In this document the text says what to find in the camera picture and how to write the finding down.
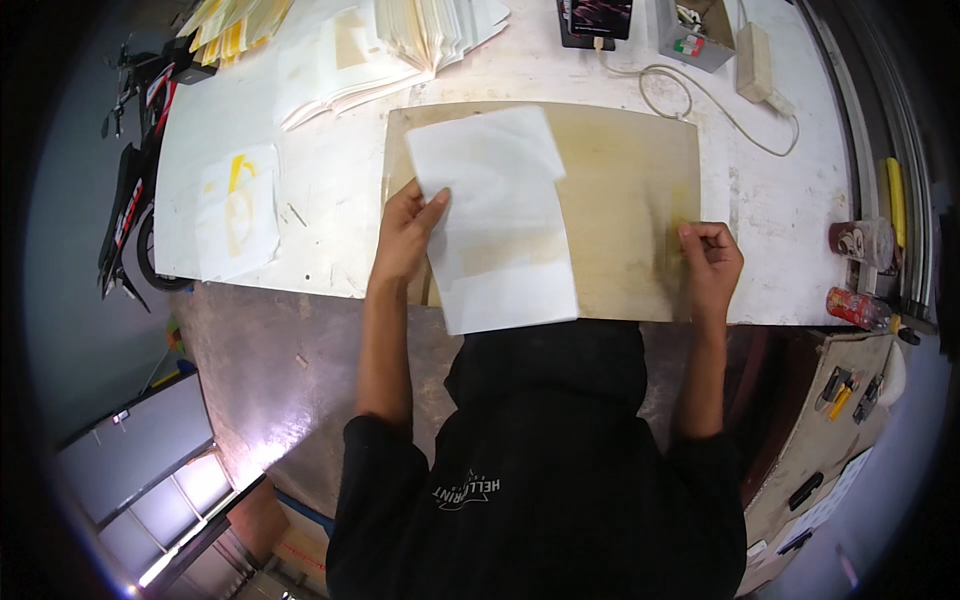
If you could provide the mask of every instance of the power strip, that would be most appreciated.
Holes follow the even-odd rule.
[[[736,93],[754,104],[766,102],[787,118],[794,114],[790,101],[774,88],[770,37],[753,22],[736,34]]]

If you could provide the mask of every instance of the italian flag sticker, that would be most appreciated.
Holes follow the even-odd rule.
[[[674,50],[677,52],[683,52],[691,57],[700,56],[700,49],[703,47],[704,41],[696,36],[683,37],[675,41],[673,44]]]

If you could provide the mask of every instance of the plastic bottle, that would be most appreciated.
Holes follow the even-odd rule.
[[[894,319],[893,309],[885,302],[838,287],[827,293],[827,312],[869,331],[891,329],[891,325],[900,328],[900,317]]]

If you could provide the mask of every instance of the person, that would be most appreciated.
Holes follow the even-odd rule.
[[[723,379],[743,257],[727,227],[679,228],[694,342],[665,456],[636,416],[637,323],[580,319],[465,336],[429,468],[413,444],[406,290],[449,202],[445,189],[426,203],[414,180],[384,209],[331,597],[732,598],[746,531]]]

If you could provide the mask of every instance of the hand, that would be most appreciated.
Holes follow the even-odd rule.
[[[417,274],[430,232],[444,216],[449,200],[450,190],[444,188],[426,204],[417,180],[411,180],[394,194],[383,209],[368,288],[390,281],[406,288]]]
[[[724,223],[684,223],[677,234],[690,265],[690,319],[701,330],[723,329],[743,254]]]

